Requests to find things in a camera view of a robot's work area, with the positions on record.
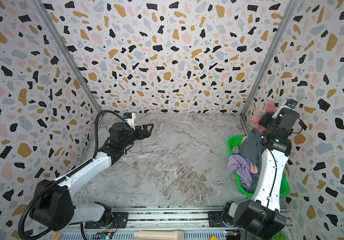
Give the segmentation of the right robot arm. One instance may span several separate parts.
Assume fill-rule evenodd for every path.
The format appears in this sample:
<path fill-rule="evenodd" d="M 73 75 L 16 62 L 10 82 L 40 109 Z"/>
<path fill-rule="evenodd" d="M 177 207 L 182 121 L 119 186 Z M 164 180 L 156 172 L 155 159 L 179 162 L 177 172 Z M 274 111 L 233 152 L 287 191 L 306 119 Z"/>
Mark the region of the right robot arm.
<path fill-rule="evenodd" d="M 250 200 L 226 204 L 222 214 L 226 226 L 241 227 L 251 233 L 253 239 L 263 240 L 271 239 L 285 226 L 286 218 L 280 214 L 280 188 L 292 148 L 288 136 L 298 118 L 299 114 L 289 107 L 262 117 L 259 124 L 267 130 L 257 139 L 263 145 L 258 184 Z"/>

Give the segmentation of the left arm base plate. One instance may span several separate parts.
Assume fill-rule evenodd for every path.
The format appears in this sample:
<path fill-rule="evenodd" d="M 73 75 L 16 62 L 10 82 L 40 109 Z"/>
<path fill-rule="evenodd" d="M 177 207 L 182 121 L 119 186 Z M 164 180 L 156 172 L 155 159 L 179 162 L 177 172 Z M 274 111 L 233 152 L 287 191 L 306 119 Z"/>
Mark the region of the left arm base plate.
<path fill-rule="evenodd" d="M 97 230 L 125 229 L 128 222 L 128 212 L 112 212 L 109 217 L 97 222 L 86 222 L 84 228 Z"/>

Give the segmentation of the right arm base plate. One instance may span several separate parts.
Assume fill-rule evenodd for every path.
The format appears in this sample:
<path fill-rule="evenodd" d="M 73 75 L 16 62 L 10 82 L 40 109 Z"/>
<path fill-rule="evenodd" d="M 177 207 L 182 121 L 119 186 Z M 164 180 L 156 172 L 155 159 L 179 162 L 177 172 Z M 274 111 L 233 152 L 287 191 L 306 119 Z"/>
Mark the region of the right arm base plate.
<path fill-rule="evenodd" d="M 235 216 L 236 212 L 226 212 L 225 210 L 221 211 L 209 211 L 208 217 L 209 217 L 209 226 L 210 228 L 216 228 L 216 227 L 225 227 L 225 228 L 231 228 L 231 227 L 241 227 L 246 228 L 248 225 L 247 223 L 240 222 L 235 223 Z"/>

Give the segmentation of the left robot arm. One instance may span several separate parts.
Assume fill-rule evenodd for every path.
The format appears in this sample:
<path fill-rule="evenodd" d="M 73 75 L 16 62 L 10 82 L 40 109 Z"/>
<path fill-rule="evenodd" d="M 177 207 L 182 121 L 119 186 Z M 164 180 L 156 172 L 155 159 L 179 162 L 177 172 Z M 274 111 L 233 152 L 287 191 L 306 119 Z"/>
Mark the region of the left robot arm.
<path fill-rule="evenodd" d="M 93 222 L 100 228 L 111 226 L 113 214 L 110 206 L 100 202 L 76 206 L 72 199 L 86 183 L 118 162 L 135 141 L 149 138 L 153 127 L 153 124 L 131 126 L 124 122 L 114 123 L 109 129 L 109 138 L 97 150 L 95 157 L 53 181 L 43 180 L 38 184 L 35 203 L 28 216 L 52 231 L 86 222 Z"/>

